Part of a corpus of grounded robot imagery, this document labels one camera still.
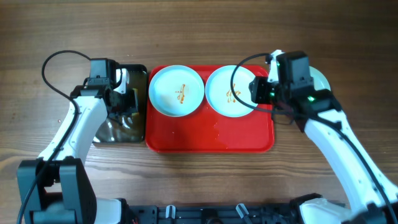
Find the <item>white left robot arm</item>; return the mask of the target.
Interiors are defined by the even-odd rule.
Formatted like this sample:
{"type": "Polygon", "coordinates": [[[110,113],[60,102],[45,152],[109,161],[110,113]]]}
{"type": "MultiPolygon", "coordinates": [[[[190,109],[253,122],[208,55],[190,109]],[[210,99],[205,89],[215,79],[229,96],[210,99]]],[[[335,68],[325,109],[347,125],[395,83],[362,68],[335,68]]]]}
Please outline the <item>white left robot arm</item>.
{"type": "Polygon", "coordinates": [[[84,163],[106,118],[137,109],[134,90],[120,78],[89,79],[71,95],[70,108],[51,143],[17,169],[21,196],[18,223],[130,223],[124,199],[97,198],[84,163]]]}

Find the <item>white plate front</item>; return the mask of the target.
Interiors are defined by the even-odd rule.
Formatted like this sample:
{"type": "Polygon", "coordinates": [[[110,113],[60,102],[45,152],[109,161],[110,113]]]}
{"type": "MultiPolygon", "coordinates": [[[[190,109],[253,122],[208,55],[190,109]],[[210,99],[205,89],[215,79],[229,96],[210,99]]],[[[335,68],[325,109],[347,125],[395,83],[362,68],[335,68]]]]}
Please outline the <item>white plate front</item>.
{"type": "Polygon", "coordinates": [[[314,89],[316,91],[319,90],[329,90],[331,91],[331,86],[326,79],[326,77],[314,67],[309,66],[310,68],[310,76],[313,78],[314,89]]]}

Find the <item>white plate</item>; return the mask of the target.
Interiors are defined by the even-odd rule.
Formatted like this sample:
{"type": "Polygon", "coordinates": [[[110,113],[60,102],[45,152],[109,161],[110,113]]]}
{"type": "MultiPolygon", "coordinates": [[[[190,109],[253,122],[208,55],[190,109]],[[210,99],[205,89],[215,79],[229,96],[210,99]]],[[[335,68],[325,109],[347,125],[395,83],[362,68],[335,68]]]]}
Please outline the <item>white plate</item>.
{"type": "Polygon", "coordinates": [[[193,113],[205,95],[204,82],[194,69],[170,65],[160,69],[150,81],[149,99],[160,113],[182,117],[193,113]]]}
{"type": "MultiPolygon", "coordinates": [[[[233,95],[231,90],[231,75],[236,68],[235,65],[227,65],[216,69],[206,81],[205,96],[210,106],[219,114],[230,118],[246,116],[253,111],[252,108],[244,106],[233,95]]],[[[251,101],[249,84],[255,75],[246,68],[239,67],[234,74],[233,88],[235,95],[245,103],[257,107],[251,101]]]]}
{"type": "Polygon", "coordinates": [[[309,66],[310,68],[310,76],[313,78],[314,89],[316,91],[319,90],[329,90],[331,91],[331,86],[326,79],[326,77],[314,67],[309,66]]]}

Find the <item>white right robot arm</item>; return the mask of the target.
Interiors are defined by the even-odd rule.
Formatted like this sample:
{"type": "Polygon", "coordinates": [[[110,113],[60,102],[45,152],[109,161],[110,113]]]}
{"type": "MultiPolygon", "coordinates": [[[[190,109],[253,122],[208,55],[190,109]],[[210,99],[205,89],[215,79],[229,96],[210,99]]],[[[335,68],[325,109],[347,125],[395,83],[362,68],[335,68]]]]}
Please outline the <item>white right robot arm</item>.
{"type": "Polygon", "coordinates": [[[340,181],[349,208],[320,195],[291,202],[299,223],[397,223],[397,186],[375,165],[354,132],[326,78],[255,78],[252,101],[270,103],[294,119],[319,148],[340,181]]]}

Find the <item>green yellow sponge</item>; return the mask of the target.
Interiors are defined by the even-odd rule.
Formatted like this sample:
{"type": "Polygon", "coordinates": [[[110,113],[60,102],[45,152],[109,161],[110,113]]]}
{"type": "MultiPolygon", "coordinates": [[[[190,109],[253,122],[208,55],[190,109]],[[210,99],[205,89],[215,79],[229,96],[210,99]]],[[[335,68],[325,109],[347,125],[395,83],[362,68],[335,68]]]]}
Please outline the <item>green yellow sponge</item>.
{"type": "Polygon", "coordinates": [[[139,114],[139,102],[138,102],[138,93],[137,93],[137,89],[136,88],[133,88],[132,89],[132,92],[133,92],[133,94],[134,94],[134,102],[133,102],[133,106],[134,106],[134,109],[133,109],[133,111],[132,111],[132,113],[131,113],[131,115],[132,116],[134,116],[135,114],[139,114]]]}

